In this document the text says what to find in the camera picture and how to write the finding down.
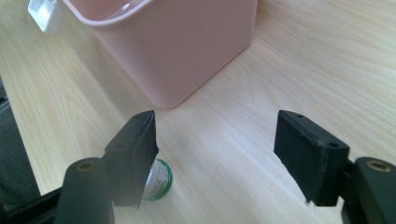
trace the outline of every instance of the pink bin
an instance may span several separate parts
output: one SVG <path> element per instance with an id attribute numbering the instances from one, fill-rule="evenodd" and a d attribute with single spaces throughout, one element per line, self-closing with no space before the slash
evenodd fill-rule
<path id="1" fill-rule="evenodd" d="M 248 46 L 257 0 L 64 0 L 148 98 L 174 107 Z"/>

